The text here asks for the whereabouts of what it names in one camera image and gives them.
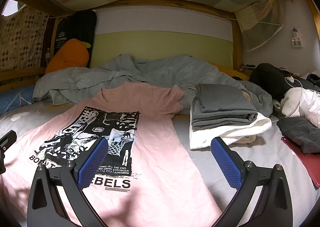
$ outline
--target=red notebook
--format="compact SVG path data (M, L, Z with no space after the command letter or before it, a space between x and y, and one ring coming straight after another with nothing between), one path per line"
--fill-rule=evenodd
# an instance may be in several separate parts
M306 167L314 185L320 187L320 155L303 154L301 149L290 139L282 137L281 140L297 155Z

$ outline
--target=black bag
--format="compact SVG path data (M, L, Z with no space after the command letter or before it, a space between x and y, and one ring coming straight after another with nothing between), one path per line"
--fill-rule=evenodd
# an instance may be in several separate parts
M292 88L290 85L292 85L293 87L301 87L300 83L296 80L294 81L294 83L290 83L287 80L287 82L290 84L288 85L284 79L290 76L290 74L280 70L277 67L274 67L271 64L261 63L250 75L249 82L259 85L263 90L265 90L272 96L273 100L281 102L281 100L284 98L285 93ZM315 91L319 91L320 89L317 85L313 85L311 82L305 79L295 79L301 82L304 89Z
M75 14L61 20L54 41L53 55L55 55L69 39L76 38L86 43L89 52L87 67L89 67L96 24L97 15L93 10L77 11Z

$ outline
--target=orange plush toy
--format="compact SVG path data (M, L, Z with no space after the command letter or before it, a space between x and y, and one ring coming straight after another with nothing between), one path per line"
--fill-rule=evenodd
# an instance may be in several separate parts
M45 73L51 73L68 67L86 67L89 53L84 43L73 38L65 42L49 62Z

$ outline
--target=pillow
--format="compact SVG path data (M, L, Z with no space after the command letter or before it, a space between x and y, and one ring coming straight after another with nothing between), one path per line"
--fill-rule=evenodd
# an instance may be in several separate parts
M243 73L240 73L240 72L232 70L232 69L225 68L225 67L223 67L221 65L218 65L216 63L210 63L209 62L209 64L212 64L212 65L216 66L220 72L223 72L223 73L229 75L230 77L237 76L237 77L241 78L244 81L249 81L249 77L246 76Z
M0 115L9 110L35 103L32 98L35 86L28 85L0 93Z
M49 62L45 73L68 67L86 67L89 53L84 43L73 38L68 40Z

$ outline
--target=white bed sheet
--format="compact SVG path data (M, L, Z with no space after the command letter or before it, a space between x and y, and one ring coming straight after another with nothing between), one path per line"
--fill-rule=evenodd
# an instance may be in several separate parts
M15 109L0 116L0 136L9 130L14 130L20 137L24 133L43 125L58 114L68 110L70 105L52 106L50 101L41 101L32 105ZM17 114L24 113L19 119L12 121ZM201 150L189 149L189 118L187 116L173 119L173 125L182 145L188 151L191 159L199 169L202 178L214 197L216 203L223 211L236 190L229 187L218 164L213 158L210 148ZM232 150L238 152L243 160L252 160L257 166L273 167L281 164L284 167L293 204L293 227L298 227L307 217L320 196L308 175L307 170L296 155L281 141L281 132L274 124L272 128L257 136L252 144L230 145ZM257 203L261 187L256 189L252 201L239 224L247 222ZM8 208L22 227L27 226L26 219L21 213L8 203Z
M188 151L217 205L223 211L236 193L236 190L228 185L210 152L210 147L193 151L188 148L189 123L189 118L173 120L174 128L182 145ZM271 129L257 135L255 142L244 145L232 144L229 147L238 152L244 161L251 160L256 166L273 167L275 164L283 166L292 200L293 227L298 227L314 207L320 196L320 189L316 190L306 168L288 146L281 141L281 137L282 134L278 126L273 124ZM261 189L262 187L256 188L240 224L249 220Z

